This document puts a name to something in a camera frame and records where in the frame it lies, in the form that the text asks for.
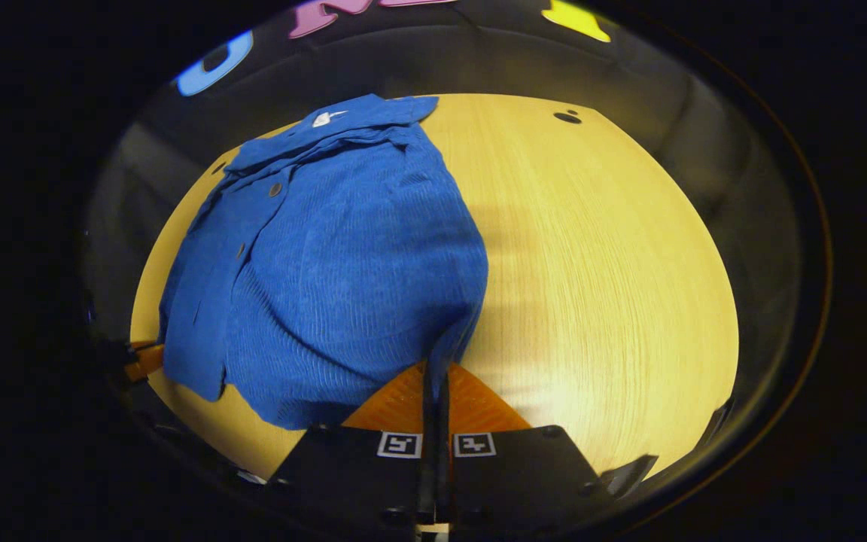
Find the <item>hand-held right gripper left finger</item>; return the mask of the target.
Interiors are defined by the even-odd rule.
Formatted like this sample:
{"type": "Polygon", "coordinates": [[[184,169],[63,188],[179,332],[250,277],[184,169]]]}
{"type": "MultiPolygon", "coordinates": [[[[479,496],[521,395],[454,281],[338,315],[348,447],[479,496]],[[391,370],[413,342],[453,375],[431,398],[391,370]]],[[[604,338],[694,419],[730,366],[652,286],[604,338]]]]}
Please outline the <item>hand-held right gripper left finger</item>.
{"type": "Polygon", "coordinates": [[[438,400],[425,363],[409,375],[419,431],[314,426],[269,478],[269,504],[336,542],[423,542],[437,517],[438,400]]]}

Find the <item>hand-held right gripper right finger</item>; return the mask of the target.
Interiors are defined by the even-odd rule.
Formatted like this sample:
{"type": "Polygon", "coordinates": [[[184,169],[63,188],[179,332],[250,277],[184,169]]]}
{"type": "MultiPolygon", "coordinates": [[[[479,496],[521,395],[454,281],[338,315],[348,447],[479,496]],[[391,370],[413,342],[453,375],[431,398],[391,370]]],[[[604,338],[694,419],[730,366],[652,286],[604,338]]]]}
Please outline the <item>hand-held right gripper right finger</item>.
{"type": "Polygon", "coordinates": [[[600,516],[609,492],[565,429],[532,428],[451,364],[433,402],[437,541],[554,541],[600,516]]]}

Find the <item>blue corduroy shirt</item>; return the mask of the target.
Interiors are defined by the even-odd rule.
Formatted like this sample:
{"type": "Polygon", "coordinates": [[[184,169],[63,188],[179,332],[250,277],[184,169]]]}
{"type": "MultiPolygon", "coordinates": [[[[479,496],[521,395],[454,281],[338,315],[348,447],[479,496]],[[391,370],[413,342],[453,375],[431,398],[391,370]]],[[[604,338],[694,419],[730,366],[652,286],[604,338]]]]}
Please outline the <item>blue corduroy shirt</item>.
{"type": "Polygon", "coordinates": [[[241,145],[166,279],[166,377],[211,402],[231,385],[287,430],[345,421],[420,361],[441,380],[488,255],[422,127],[439,103],[355,97],[241,145]]]}

